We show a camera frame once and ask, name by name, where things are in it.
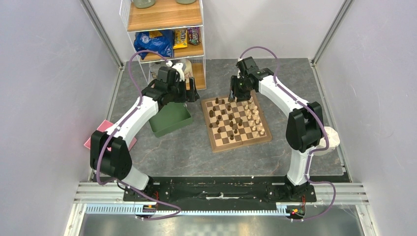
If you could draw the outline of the wooden chess board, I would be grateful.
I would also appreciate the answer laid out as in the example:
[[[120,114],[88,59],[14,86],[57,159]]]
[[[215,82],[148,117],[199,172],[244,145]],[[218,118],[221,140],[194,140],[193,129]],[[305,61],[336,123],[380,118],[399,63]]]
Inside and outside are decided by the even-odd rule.
[[[248,101],[229,102],[227,96],[201,101],[213,152],[270,142],[272,134],[256,93]]]

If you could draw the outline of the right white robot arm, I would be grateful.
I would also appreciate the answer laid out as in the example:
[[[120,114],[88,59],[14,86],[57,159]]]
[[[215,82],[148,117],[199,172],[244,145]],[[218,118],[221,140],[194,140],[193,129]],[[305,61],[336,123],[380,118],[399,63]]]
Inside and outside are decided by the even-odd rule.
[[[255,91],[271,100],[287,117],[285,137],[292,154],[280,194],[289,201],[297,201],[309,186],[313,151],[326,137],[322,106],[300,98],[279,81],[276,73],[268,68],[260,69],[252,57],[238,59],[236,67],[238,73],[230,81],[230,102],[248,101]]]

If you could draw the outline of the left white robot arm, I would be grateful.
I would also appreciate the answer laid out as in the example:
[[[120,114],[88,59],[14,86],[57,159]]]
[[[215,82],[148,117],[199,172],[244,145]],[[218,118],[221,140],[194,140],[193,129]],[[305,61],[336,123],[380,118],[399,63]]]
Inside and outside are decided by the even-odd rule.
[[[185,79],[185,65],[162,66],[157,78],[140,93],[134,105],[122,118],[105,131],[94,131],[90,137],[90,167],[135,188],[143,201],[154,195],[148,175],[132,164],[129,145],[148,120],[169,103],[195,102],[199,99],[194,79]]]

